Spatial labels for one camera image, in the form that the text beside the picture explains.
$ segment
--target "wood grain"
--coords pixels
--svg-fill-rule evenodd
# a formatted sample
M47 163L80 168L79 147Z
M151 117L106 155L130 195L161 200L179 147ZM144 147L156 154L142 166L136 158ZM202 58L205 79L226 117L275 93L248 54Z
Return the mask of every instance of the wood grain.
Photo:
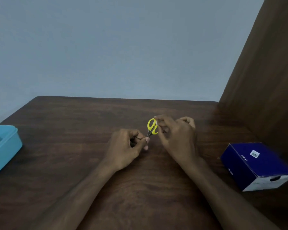
M0 230L26 225L96 167L113 131L146 133L147 121L163 113L195 119L200 154L238 191L219 157L228 143L256 138L216 102L39 96L2 122L18 128L24 146L0 171ZM149 147L108 181L79 229L221 229L158 137ZM288 229L288 183L243 196Z
M288 0L265 0L220 100L288 160Z

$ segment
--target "light blue wall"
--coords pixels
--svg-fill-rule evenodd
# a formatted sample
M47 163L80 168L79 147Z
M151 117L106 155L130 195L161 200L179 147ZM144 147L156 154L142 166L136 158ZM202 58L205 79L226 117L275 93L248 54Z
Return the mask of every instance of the light blue wall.
M39 95L218 101L263 0L0 0L0 121Z

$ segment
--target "tabletop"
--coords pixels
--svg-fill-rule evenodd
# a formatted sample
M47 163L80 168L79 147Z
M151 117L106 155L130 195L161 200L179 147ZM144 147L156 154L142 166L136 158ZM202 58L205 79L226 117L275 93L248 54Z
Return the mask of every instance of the tabletop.
M103 157L111 133L147 133L153 116L195 119L200 155L240 192L219 157L228 143L256 137L217 102L38 96L1 124L14 125L23 147L0 171L0 230L19 229L67 192ZM288 182L240 192L288 229ZM149 150L102 188L78 229L221 229L206 199L151 136Z

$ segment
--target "cardboard box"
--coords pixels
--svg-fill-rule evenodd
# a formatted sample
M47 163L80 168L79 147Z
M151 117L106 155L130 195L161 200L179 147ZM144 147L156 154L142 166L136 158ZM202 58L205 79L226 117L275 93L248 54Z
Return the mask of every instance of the cardboard box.
M288 165L262 143L229 144L221 161L242 191L274 189L288 181Z

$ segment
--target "forearm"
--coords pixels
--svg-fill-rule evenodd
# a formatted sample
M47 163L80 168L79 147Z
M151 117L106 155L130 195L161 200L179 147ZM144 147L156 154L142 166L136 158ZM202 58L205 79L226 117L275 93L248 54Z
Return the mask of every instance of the forearm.
M30 230L75 230L115 170L102 161L95 170L48 208Z
M204 159L198 158L183 169L204 194L224 230L280 230L214 174Z

